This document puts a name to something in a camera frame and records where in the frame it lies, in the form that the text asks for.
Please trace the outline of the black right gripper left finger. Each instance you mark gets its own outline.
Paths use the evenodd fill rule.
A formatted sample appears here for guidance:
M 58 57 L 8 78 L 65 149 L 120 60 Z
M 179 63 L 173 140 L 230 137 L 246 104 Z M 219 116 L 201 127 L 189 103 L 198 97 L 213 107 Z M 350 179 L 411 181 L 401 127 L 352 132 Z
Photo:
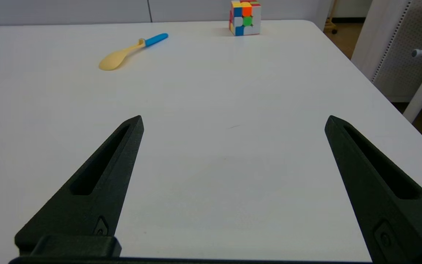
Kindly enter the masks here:
M 117 127 L 17 232 L 20 254 L 46 235 L 114 236 L 143 132 L 139 115 Z

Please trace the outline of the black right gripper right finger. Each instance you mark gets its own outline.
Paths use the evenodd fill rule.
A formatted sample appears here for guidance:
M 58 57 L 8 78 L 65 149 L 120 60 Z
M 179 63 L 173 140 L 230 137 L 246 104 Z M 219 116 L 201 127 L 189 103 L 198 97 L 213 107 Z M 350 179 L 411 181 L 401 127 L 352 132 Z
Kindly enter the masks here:
M 345 120 L 325 134 L 372 261 L 422 264 L 422 187 Z

